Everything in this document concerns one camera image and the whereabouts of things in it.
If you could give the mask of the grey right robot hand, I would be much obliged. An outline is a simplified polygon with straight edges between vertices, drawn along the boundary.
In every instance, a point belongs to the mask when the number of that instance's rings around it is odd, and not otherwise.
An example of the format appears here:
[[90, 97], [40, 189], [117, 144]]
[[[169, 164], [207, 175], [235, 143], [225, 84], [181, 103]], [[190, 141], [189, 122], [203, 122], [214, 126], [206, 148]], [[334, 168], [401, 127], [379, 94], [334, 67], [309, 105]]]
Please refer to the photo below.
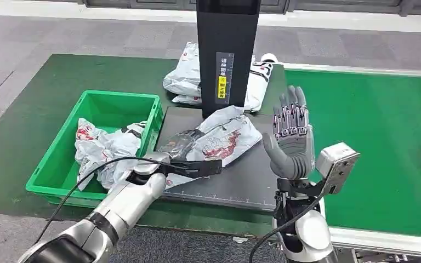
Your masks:
[[315, 154], [304, 92], [301, 87], [289, 85], [279, 100], [272, 116], [272, 132], [263, 134], [270, 167], [281, 178], [306, 178], [314, 168]]

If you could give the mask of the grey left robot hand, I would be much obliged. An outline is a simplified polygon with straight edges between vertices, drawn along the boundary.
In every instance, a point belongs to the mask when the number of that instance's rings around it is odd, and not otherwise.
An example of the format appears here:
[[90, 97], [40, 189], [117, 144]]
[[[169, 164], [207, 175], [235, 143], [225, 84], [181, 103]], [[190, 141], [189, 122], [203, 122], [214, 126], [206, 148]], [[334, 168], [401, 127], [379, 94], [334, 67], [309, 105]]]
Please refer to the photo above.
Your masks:
[[156, 148], [157, 152], [167, 153], [170, 156], [171, 165], [176, 168], [165, 168], [167, 175], [176, 174], [186, 178], [197, 179], [204, 176], [220, 174], [222, 160], [210, 161], [187, 161], [186, 156], [197, 145], [197, 140], [204, 136], [198, 129], [179, 132], [171, 136], [164, 145]]

